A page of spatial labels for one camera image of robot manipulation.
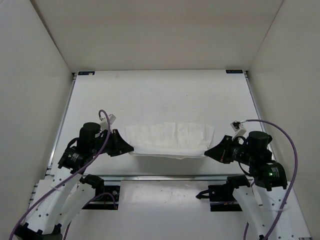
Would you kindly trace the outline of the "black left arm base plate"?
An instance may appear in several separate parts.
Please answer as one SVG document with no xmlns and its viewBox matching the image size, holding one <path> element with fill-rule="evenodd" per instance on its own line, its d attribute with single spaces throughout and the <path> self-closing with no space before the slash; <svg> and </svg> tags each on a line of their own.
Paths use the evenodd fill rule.
<svg viewBox="0 0 320 240">
<path fill-rule="evenodd" d="M 116 211 L 119 209 L 120 190 L 120 181 L 105 181 L 104 187 L 96 189 L 94 198 L 82 209 Z"/>
</svg>

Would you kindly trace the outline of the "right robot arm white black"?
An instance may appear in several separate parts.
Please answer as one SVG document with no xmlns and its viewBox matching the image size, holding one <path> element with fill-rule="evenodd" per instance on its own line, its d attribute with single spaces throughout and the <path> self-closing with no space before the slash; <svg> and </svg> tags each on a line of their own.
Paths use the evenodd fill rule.
<svg viewBox="0 0 320 240">
<path fill-rule="evenodd" d="M 290 186 L 284 167 L 272 159 L 268 144 L 271 135 L 251 131 L 240 143 L 240 136 L 224 136 L 215 147 L 204 155 L 223 164 L 238 162 L 249 167 L 248 176 L 253 179 L 262 204 L 255 198 L 248 176 L 229 176 L 224 195 L 236 200 L 245 214 L 248 226 L 260 240 L 293 240 L 295 235 L 288 213 L 287 199 Z"/>
</svg>

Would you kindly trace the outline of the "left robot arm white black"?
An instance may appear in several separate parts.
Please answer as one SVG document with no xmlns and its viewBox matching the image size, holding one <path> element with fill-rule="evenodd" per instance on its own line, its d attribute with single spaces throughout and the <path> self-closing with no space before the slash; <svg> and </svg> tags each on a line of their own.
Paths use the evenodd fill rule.
<svg viewBox="0 0 320 240">
<path fill-rule="evenodd" d="M 91 199 L 104 195 L 104 181 L 84 176 L 86 168 L 101 154 L 117 157 L 134 151 L 117 129 L 95 122 L 85 123 L 58 162 L 50 190 L 41 196 L 18 221 L 10 239 L 61 240 L 74 216 Z"/>
</svg>

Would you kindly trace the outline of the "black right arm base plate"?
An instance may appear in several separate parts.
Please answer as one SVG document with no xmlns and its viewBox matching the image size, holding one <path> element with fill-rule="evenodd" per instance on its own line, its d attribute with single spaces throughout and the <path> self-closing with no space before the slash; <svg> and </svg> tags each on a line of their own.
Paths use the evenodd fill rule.
<svg viewBox="0 0 320 240">
<path fill-rule="evenodd" d="M 211 212 L 242 212 L 240 204 L 233 197 L 234 186 L 230 183 L 208 186 Z"/>
</svg>

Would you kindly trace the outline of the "white pleated skirt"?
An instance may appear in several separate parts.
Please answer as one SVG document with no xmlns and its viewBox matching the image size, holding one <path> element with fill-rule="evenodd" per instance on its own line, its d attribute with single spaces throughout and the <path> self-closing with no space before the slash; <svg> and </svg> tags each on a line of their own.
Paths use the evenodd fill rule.
<svg viewBox="0 0 320 240">
<path fill-rule="evenodd" d="M 125 127 L 124 132 L 133 156 L 200 159 L 213 143 L 215 128 L 182 122 L 139 123 Z"/>
</svg>

